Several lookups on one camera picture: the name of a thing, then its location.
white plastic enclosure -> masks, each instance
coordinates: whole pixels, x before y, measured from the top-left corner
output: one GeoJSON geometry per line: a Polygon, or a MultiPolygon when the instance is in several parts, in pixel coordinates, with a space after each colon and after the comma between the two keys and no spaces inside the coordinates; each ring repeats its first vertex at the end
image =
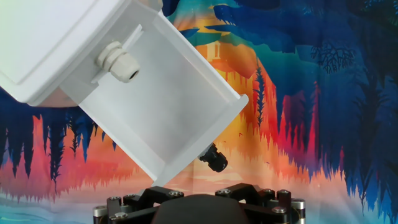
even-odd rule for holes
{"type": "Polygon", "coordinates": [[[33,72],[7,68],[13,72],[4,74],[0,64],[0,85],[32,106],[78,104],[154,180],[153,185],[163,186],[221,134],[248,98],[228,85],[159,13],[160,7],[143,0],[93,0],[78,24],[54,41],[58,45],[32,63],[33,72]],[[98,15],[90,17],[96,10],[98,15]],[[71,36],[85,22],[94,27],[71,36]],[[96,64],[101,51],[115,40],[140,66],[129,83],[96,64]],[[67,57],[56,66],[48,63],[63,44],[70,48],[67,57]],[[35,76],[38,69],[44,78],[35,76]]]}

forest illustration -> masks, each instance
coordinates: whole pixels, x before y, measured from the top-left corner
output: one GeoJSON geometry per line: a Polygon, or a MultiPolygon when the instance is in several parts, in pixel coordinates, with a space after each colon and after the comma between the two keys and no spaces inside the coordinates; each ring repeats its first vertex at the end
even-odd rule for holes
{"type": "MultiPolygon", "coordinates": [[[[218,41],[252,49],[253,128],[267,126],[261,134],[274,143],[289,139],[280,150],[297,167],[306,167],[310,177],[321,169],[326,177],[339,175],[348,195],[358,190],[362,211],[377,209],[380,218],[398,223],[398,2],[234,1],[235,6],[209,9],[219,23],[206,26],[208,33],[197,28],[181,33],[196,47],[218,41]],[[272,110],[270,94],[276,98],[272,110]],[[273,112],[275,123],[267,120],[273,112]],[[309,161],[303,155],[312,133],[315,155],[309,161]]],[[[164,2],[169,2],[165,15],[178,12],[180,1],[164,2]]],[[[47,149],[56,185],[63,153],[79,153],[82,146],[86,160],[90,137],[106,135],[97,130],[79,107],[34,108],[0,91],[0,161],[12,163],[16,179],[18,169],[29,177],[33,154],[47,149]],[[33,144],[34,118],[43,124],[40,149],[33,144]],[[70,147],[64,142],[67,130],[73,133],[70,147]]]]}

enclosure lid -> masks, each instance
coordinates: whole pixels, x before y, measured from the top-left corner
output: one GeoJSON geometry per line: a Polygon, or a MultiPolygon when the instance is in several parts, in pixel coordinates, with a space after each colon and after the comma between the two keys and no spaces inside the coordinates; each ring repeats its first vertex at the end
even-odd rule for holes
{"type": "Polygon", "coordinates": [[[35,99],[125,0],[0,0],[0,86],[35,99]]]}

tree painting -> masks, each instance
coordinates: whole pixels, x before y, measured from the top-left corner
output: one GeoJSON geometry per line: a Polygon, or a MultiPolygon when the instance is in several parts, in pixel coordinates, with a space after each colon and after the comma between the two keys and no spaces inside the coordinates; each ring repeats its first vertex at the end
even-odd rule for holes
{"type": "Polygon", "coordinates": [[[266,84],[264,81],[264,78],[262,77],[261,74],[261,67],[259,66],[259,61],[257,59],[257,70],[256,70],[256,81],[259,84],[258,90],[254,90],[258,97],[257,97],[257,112],[259,115],[257,116],[257,124],[259,125],[259,128],[261,127],[261,123],[263,120],[262,113],[264,110],[264,90],[266,88],[266,84]]]}

painted backdrop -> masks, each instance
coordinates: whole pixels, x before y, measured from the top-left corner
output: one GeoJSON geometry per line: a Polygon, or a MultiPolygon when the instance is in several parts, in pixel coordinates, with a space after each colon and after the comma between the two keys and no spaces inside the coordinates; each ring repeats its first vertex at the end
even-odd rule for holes
{"type": "MultiPolygon", "coordinates": [[[[164,0],[164,14],[250,102],[167,187],[289,189],[307,223],[397,223],[398,3],[164,0]]],[[[151,180],[79,108],[0,96],[0,223],[91,223],[106,197],[151,180]]]]}

